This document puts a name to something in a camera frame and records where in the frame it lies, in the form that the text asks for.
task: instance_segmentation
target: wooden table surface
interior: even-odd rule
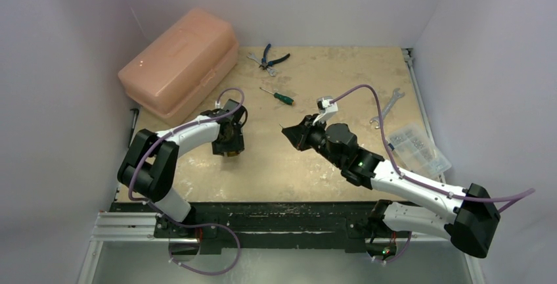
[[[423,125],[420,109],[398,47],[273,47],[269,58],[291,53],[291,57],[275,66],[279,72],[270,77],[248,59],[248,52],[262,55],[263,47],[241,47],[238,64],[213,90],[187,120],[200,112],[213,109],[219,92],[239,87],[246,94],[244,106],[249,119],[244,127],[245,151],[237,157],[212,155],[211,145],[195,148],[178,160],[174,188],[188,201],[376,201],[400,197],[355,187],[339,169],[313,150],[299,152],[281,134],[279,123],[293,126],[306,114],[317,113],[316,99],[339,96],[360,83],[377,90],[381,105],[401,88],[406,95],[399,99],[385,119],[386,134],[416,122]],[[288,106],[263,92],[259,87],[278,91],[295,99]],[[234,91],[221,100],[239,100]],[[360,89],[338,102],[339,112],[329,124],[343,122],[358,136],[359,144],[387,157],[380,131],[370,126],[377,115],[372,93]],[[142,110],[137,129],[151,131],[170,127],[147,110]],[[122,186],[117,200],[128,202],[127,188]]]

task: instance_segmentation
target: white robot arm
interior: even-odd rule
[[[465,189],[400,168],[414,181],[438,188],[445,194],[404,179],[389,160],[358,146],[357,136],[350,132],[346,124],[332,124],[326,128],[326,121],[338,112],[332,97],[318,99],[317,106],[319,114],[307,115],[300,124],[282,129],[291,144],[299,151],[314,149],[356,186],[392,193],[412,203],[379,201],[369,224],[370,229],[374,229],[372,234],[381,228],[386,229],[385,234],[392,231],[426,233],[450,239],[454,246],[472,256],[487,256],[501,218],[499,212],[493,203],[454,197],[489,198],[483,187],[472,184]]]
[[[154,162],[145,162],[137,176],[133,190],[151,200],[164,214],[176,222],[183,222],[192,210],[191,205],[183,199],[172,187],[174,171],[178,158],[197,146],[212,143],[213,154],[221,156],[236,156],[244,150],[244,135],[242,127],[245,124],[244,115],[247,110],[243,106],[234,114],[218,121],[200,123],[203,120],[224,115],[238,106],[234,100],[228,100],[223,108],[202,112],[193,125],[177,131],[172,128],[153,133],[148,130],[138,131],[128,152],[118,170],[118,181],[129,186],[133,172],[141,157],[159,140],[170,133],[154,151]]]

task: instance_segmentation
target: pliers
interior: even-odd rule
[[[269,50],[271,49],[271,44],[267,44],[264,52],[263,52],[263,58],[261,59],[261,64],[259,64],[259,67],[262,70],[266,70],[268,67],[271,67],[272,65],[276,65],[280,62],[284,62],[285,60],[288,59],[288,57],[290,57],[290,53],[284,55],[283,57],[279,58],[279,59],[275,59],[275,60],[270,60],[267,62],[267,53],[269,52]]]

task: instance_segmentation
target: wrench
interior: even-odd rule
[[[400,90],[400,88],[396,88],[396,89],[393,90],[393,96],[391,97],[391,99],[389,100],[387,105],[383,108],[383,110],[381,110],[381,115],[383,116],[383,120],[385,119],[387,114],[389,114],[389,111],[391,110],[393,105],[395,105],[397,100],[404,97],[404,93],[403,92],[400,93],[399,90]],[[372,118],[371,120],[369,120],[369,124],[373,124],[374,122],[377,123],[377,126],[375,127],[375,129],[378,130],[379,129],[379,116],[376,116],[376,117]]]
[[[261,66],[261,59],[259,59],[255,54],[253,53],[248,54],[248,58],[253,59],[256,63],[258,63]],[[272,77],[275,77],[277,75],[276,72],[278,72],[278,70],[267,67],[267,72]]]

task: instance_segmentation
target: small parts container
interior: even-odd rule
[[[426,132],[411,123],[388,136],[393,152],[405,163],[406,169],[433,179],[451,167],[451,163],[432,143]]]
[[[232,26],[193,9],[118,73],[125,92],[170,126],[209,95],[238,60]]]

